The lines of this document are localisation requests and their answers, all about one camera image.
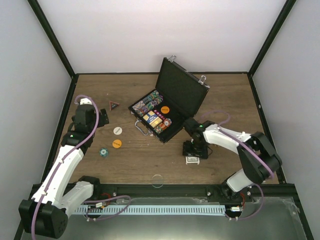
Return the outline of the orange big blind button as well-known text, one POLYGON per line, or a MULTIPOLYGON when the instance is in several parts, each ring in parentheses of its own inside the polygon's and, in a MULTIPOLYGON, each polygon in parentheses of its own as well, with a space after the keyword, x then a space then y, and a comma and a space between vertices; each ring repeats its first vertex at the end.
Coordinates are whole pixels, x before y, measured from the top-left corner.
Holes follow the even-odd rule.
POLYGON ((163 113, 163 114, 168 114, 170 112, 170 108, 168 106, 162 106, 160 111, 163 113))

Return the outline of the blue boxed card deck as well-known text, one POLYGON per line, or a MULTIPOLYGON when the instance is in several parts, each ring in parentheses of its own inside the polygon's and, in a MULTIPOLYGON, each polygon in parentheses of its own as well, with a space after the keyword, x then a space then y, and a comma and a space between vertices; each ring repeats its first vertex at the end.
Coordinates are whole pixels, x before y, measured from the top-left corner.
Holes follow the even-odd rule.
POLYGON ((186 156, 185 157, 185 164, 190 165, 190 164, 200 164, 200 158, 196 156, 186 156))

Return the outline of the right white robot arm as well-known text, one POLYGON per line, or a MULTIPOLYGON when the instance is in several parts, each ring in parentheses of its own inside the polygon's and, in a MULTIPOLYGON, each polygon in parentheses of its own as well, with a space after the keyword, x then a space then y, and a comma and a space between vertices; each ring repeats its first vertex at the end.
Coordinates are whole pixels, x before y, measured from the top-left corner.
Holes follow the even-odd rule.
POLYGON ((216 145, 238 155, 241 169, 229 176, 220 187, 223 198, 236 200, 240 192, 253 184, 261 184, 282 166, 282 159, 262 132, 249 134, 222 127, 222 124, 205 121, 200 124, 190 118, 183 124, 191 140, 183 143, 182 155, 186 163, 199 164, 209 157, 210 145, 216 145))

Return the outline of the red triangular all-in marker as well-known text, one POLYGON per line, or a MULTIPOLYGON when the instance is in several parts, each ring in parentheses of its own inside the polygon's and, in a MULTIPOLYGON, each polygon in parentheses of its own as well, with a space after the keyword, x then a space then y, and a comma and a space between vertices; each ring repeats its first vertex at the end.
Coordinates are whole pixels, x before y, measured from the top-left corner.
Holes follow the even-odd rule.
POLYGON ((109 109, 112 111, 114 110, 115 108, 117 108, 120 104, 117 103, 117 102, 114 102, 114 101, 110 101, 109 102, 109 109))

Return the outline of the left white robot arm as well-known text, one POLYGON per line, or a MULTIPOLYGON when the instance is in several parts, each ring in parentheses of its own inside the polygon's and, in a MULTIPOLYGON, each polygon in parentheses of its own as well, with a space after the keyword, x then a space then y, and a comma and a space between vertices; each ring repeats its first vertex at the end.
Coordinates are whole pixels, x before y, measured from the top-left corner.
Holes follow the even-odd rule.
POLYGON ((105 109, 98 110, 88 98, 80 100, 47 177, 31 199, 22 200, 18 207, 25 232, 58 239, 65 232, 69 217, 84 201, 97 202, 101 198, 100 180, 96 177, 82 176, 71 190, 66 188, 93 143, 96 129, 108 122, 105 109))

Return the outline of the unboxed banded card deck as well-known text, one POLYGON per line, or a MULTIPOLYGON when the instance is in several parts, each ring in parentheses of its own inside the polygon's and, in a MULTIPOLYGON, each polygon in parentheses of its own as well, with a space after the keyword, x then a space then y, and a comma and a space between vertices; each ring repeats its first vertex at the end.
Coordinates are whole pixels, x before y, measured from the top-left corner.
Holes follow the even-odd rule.
POLYGON ((162 119, 154 113, 152 110, 149 111, 146 115, 142 117, 152 128, 155 128, 160 123, 162 123, 162 119))

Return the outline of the clear round lens disc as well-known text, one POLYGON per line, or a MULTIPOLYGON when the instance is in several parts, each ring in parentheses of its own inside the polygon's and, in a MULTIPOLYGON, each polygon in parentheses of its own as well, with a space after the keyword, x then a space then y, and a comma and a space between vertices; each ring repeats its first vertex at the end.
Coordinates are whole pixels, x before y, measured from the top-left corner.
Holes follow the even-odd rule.
POLYGON ((164 185, 164 177, 160 174, 153 175, 151 178, 151 185, 156 189, 161 188, 164 185))

